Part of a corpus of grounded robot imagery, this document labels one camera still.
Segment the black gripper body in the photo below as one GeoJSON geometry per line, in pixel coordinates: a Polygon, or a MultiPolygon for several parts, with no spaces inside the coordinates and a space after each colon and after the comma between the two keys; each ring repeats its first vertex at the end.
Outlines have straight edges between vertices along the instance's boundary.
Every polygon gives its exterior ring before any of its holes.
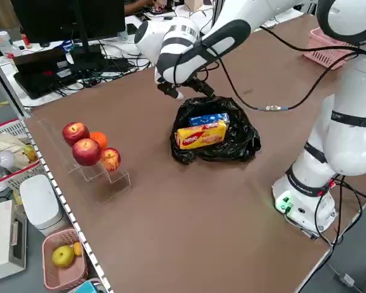
{"type": "Polygon", "coordinates": [[[196,92],[204,94],[208,98],[214,97],[214,89],[205,81],[193,76],[185,82],[186,87],[190,87],[196,92]]]}

